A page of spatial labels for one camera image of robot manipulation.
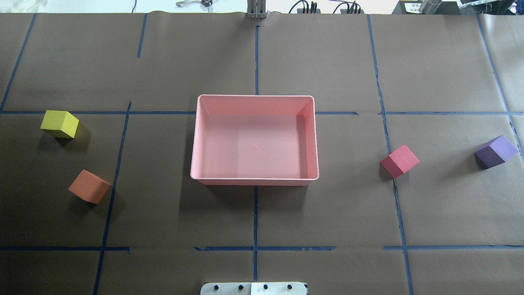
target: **table surface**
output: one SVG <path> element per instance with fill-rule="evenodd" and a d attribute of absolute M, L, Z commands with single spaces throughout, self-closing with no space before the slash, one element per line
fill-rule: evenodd
<path fill-rule="evenodd" d="M 523 25 L 0 14 L 0 293 L 522 294 Z M 191 179 L 203 93 L 315 97 L 320 179 Z M 45 110 L 73 113 L 77 137 L 39 130 Z M 520 154 L 481 170 L 501 134 Z M 393 182 L 379 161 L 403 144 L 421 162 Z M 68 191 L 82 169 L 113 184 L 98 205 Z"/>

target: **metal clamp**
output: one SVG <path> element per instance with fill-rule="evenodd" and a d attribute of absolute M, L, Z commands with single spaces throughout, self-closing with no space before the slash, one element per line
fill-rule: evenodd
<path fill-rule="evenodd" d="M 247 18 L 266 18 L 266 0 L 247 0 Z"/>

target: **red cube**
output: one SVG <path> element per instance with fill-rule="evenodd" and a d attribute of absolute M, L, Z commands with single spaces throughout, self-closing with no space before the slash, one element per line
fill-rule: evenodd
<path fill-rule="evenodd" d="M 389 154 L 380 163 L 391 174 L 391 177 L 397 178 L 400 175 L 408 172 L 411 168 L 419 163 L 419 159 L 409 150 L 406 145 L 403 145 Z"/>
<path fill-rule="evenodd" d="M 111 184 L 105 180 L 91 172 L 82 170 L 69 190 L 84 201 L 98 204 L 110 187 Z"/>

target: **grid line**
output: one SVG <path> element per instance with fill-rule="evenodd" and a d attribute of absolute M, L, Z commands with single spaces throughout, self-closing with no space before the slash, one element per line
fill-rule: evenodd
<path fill-rule="evenodd" d="M 142 33 L 140 34 L 140 43 L 138 43 L 137 58 L 140 58 L 142 53 L 142 42 L 144 42 L 144 34 L 146 33 L 147 13 L 144 13 L 144 22 L 142 23 Z"/>
<path fill-rule="evenodd" d="M 258 30 L 260 26 L 255 27 L 255 95 L 259 95 L 258 92 Z"/>
<path fill-rule="evenodd" d="M 120 150 L 118 152 L 118 160 L 116 162 L 116 169 L 115 169 L 115 178 L 113 179 L 113 187 L 111 189 L 111 199 L 109 201 L 109 209 L 107 210 L 107 218 L 105 222 L 105 229 L 104 229 L 104 237 L 102 239 L 102 247 L 100 249 L 100 258 L 99 258 L 99 264 L 98 268 L 96 270 L 96 279 L 95 279 L 95 286 L 93 290 L 93 295 L 98 294 L 98 287 L 100 283 L 100 276 L 102 274 L 102 264 L 104 262 L 104 252 L 106 249 L 107 244 L 107 235 L 109 233 L 109 224 L 111 222 L 111 213 L 113 211 L 113 204 L 115 201 L 115 193 L 116 193 L 116 182 L 118 180 L 118 174 L 120 173 L 120 163 L 122 162 L 122 152 L 124 150 L 124 142 L 126 139 L 126 133 L 127 133 L 127 124 L 129 123 L 129 112 L 131 110 L 131 102 L 129 102 L 129 105 L 127 106 L 127 114 L 126 119 L 124 121 L 124 129 L 122 131 L 122 140 L 120 141 Z"/>
<path fill-rule="evenodd" d="M 33 14 L 33 17 L 31 19 L 31 24 L 29 24 L 29 28 L 27 29 L 26 38 L 24 39 L 24 43 L 22 44 L 20 53 L 18 54 L 18 58 L 16 59 L 16 62 L 15 62 L 15 66 L 13 67 L 11 78 L 9 78 L 9 82 L 7 83 L 7 87 L 4 93 L 4 98 L 2 99 L 2 103 L 0 104 L 0 114 L 2 114 L 2 111 L 4 110 L 5 102 L 7 101 L 7 96 L 9 96 L 11 85 L 13 84 L 13 80 L 15 79 L 16 70 L 18 69 L 18 65 L 20 64 L 20 61 L 22 59 L 22 54 L 24 54 L 24 50 L 26 49 L 27 40 L 29 40 L 29 35 L 31 35 L 32 27 L 35 24 L 35 19 L 36 19 L 36 13 Z"/>
<path fill-rule="evenodd" d="M 336 246 L 258 246 L 258 251 L 331 251 Z M 201 251 L 252 251 L 251 246 L 211 246 L 205 248 L 194 248 L 195 252 Z"/>
<path fill-rule="evenodd" d="M 384 97 L 382 95 L 382 89 L 380 88 L 380 82 L 378 79 L 378 63 L 377 63 L 377 53 L 375 50 L 375 41 L 373 40 L 373 27 L 371 24 L 371 17 L 370 15 L 367 15 L 367 23 L 369 28 L 369 40 L 371 42 L 371 51 L 373 54 L 373 64 L 375 66 L 375 77 L 377 80 L 377 90 L 378 90 L 378 96 L 380 97 L 380 108 L 382 109 L 382 122 L 384 125 L 384 135 L 386 137 L 386 146 L 388 149 L 388 154 L 391 153 L 391 144 L 389 141 L 389 133 L 388 133 L 388 127 L 387 127 L 387 118 L 386 118 L 386 108 L 384 106 Z M 402 210 L 400 208 L 400 197 L 398 193 L 398 186 L 397 182 L 393 180 L 393 188 L 395 191 L 395 201 L 397 203 L 397 217 L 398 217 L 398 225 L 400 229 L 400 239 L 402 241 L 402 252 L 404 255 L 404 267 L 406 268 L 406 278 L 408 281 L 408 289 L 409 294 L 413 295 L 413 283 L 411 282 L 411 270 L 409 267 L 409 257 L 408 257 L 408 247 L 406 244 L 406 235 L 404 232 L 404 224 L 402 220 Z"/>
<path fill-rule="evenodd" d="M 254 189 L 253 202 L 253 282 L 258 281 L 258 186 Z"/>
<path fill-rule="evenodd" d="M 428 246 L 408 246 L 409 250 L 493 250 L 493 249 L 512 249 L 524 250 L 523 245 L 428 245 Z M 384 246 L 385 251 L 399 251 L 401 246 Z"/>
<path fill-rule="evenodd" d="M 62 247 L 62 246 L 6 246 L 0 251 L 100 251 L 102 247 Z M 106 247 L 105 251 L 125 251 L 131 253 L 130 247 Z"/>
<path fill-rule="evenodd" d="M 520 139 L 519 139 L 519 136 L 517 135 L 515 124 L 513 123 L 513 118 L 511 117 L 511 114 L 509 112 L 508 101 L 506 100 L 506 95 L 504 94 L 502 85 L 500 84 L 497 69 L 495 68 L 495 64 L 493 63 L 493 58 L 491 57 L 491 51 L 489 51 L 488 43 L 486 41 L 486 35 L 484 34 L 484 29 L 482 28 L 481 17 L 478 14 L 476 16 L 477 16 L 478 29 L 481 31 L 482 43 L 484 44 L 484 49 L 486 50 L 486 54 L 489 60 L 489 64 L 491 65 L 491 68 L 493 71 L 495 82 L 497 82 L 498 92 L 500 93 L 500 97 L 502 97 L 502 103 L 504 104 L 504 108 L 506 109 L 506 114 L 508 115 L 509 124 L 511 125 L 511 130 L 513 131 L 513 136 L 515 137 L 515 141 L 517 142 L 517 147 L 520 152 L 520 158 L 524 162 L 524 151 L 522 150 L 522 145 L 520 144 Z"/>
<path fill-rule="evenodd" d="M 126 115 L 126 111 L 69 111 L 73 115 Z M 5 115 L 40 115 L 46 111 L 3 111 Z M 196 111 L 131 111 L 130 115 L 194 115 Z M 386 115 L 507 115 L 507 112 L 385 112 Z M 510 115 L 524 115 L 524 112 L 509 112 Z M 316 111 L 315 115 L 356 115 L 360 114 L 355 111 Z"/>

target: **cube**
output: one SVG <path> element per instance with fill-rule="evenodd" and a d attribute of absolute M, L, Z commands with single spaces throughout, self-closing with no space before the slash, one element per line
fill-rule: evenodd
<path fill-rule="evenodd" d="M 74 138 L 78 119 L 67 111 L 46 111 L 40 129 L 56 138 Z"/>
<path fill-rule="evenodd" d="M 389 156 L 380 163 L 389 172 L 391 177 L 397 178 L 408 172 L 411 168 L 420 163 L 420 161 L 406 145 L 403 145 L 389 154 Z"/>
<path fill-rule="evenodd" d="M 98 204 L 110 187 L 111 184 L 100 177 L 82 170 L 69 187 L 69 190 L 84 201 Z"/>
<path fill-rule="evenodd" d="M 518 153 L 516 148 L 504 135 L 496 137 L 484 143 L 475 152 L 477 163 L 484 169 L 488 169 L 508 161 Z"/>

